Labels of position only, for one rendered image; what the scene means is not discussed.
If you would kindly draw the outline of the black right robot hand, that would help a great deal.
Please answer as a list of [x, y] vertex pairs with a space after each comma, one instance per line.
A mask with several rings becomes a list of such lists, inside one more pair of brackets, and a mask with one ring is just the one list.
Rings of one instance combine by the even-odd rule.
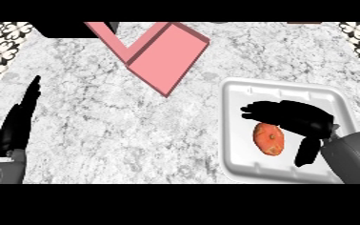
[[279, 126], [304, 136], [293, 159], [296, 167], [313, 164], [320, 149], [320, 141], [332, 137], [338, 129], [335, 116], [319, 107], [289, 100], [257, 101], [240, 108], [242, 117], [259, 123]]

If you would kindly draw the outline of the black appliance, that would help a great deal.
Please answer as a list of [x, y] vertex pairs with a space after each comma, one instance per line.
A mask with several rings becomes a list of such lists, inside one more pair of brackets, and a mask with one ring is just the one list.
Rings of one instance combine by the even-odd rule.
[[32, 22], [31, 25], [46, 38], [96, 38], [97, 35], [82, 22]]

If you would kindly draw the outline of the white tray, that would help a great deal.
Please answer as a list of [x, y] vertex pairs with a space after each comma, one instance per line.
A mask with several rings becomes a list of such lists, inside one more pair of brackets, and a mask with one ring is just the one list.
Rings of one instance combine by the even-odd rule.
[[285, 150], [264, 154], [254, 143], [255, 122], [242, 118], [240, 108], [257, 101], [292, 100], [321, 108], [335, 116], [339, 136], [360, 132], [349, 103], [329, 86], [229, 77], [220, 86], [220, 163], [226, 176], [240, 183], [339, 184], [326, 161], [296, 167], [293, 157], [302, 136], [285, 133]]

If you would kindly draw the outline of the orange squash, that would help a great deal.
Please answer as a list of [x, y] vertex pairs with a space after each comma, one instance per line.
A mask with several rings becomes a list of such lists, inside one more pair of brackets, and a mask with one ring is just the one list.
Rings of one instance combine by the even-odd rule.
[[285, 149], [285, 134], [276, 125], [258, 123], [254, 129], [254, 143], [267, 155], [276, 156]]

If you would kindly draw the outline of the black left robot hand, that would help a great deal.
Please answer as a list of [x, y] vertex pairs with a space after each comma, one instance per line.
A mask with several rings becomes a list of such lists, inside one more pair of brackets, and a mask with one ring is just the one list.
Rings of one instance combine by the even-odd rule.
[[9, 157], [13, 150], [23, 150], [31, 133], [31, 118], [37, 107], [40, 92], [37, 75], [23, 94], [19, 104], [15, 104], [0, 127], [0, 157]]

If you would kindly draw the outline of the pink cardboard box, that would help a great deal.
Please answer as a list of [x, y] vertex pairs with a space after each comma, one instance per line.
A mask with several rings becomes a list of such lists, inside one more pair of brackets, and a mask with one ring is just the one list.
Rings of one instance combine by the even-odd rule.
[[180, 22], [156, 22], [125, 47], [105, 22], [85, 22], [85, 26], [128, 71], [168, 97], [209, 45], [209, 38]]

